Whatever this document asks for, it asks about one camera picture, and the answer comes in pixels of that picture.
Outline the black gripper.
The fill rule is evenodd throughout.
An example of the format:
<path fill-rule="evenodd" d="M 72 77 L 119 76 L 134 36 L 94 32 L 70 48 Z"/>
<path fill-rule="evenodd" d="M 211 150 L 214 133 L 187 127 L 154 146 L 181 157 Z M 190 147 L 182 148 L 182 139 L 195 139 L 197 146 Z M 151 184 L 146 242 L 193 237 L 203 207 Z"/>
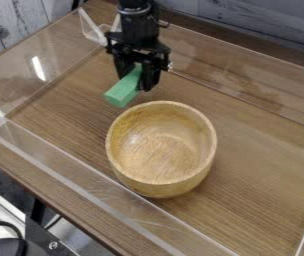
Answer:
<path fill-rule="evenodd" d="M 142 64 L 139 89 L 150 92 L 170 68 L 171 48 L 159 40 L 158 9 L 119 9 L 122 31 L 107 32 L 107 52 L 114 55 L 119 78 Z"/>

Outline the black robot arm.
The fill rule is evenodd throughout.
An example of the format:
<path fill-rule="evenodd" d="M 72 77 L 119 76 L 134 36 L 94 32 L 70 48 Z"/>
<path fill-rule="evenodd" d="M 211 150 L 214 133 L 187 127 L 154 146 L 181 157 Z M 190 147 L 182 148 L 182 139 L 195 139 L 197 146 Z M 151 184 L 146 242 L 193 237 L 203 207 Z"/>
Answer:
<path fill-rule="evenodd" d="M 155 0 L 118 0 L 122 31 L 106 33 L 107 52 L 114 55 L 119 78 L 142 65 L 138 89 L 146 92 L 159 84 L 163 71 L 170 70 L 171 48 L 159 40 L 159 4 Z"/>

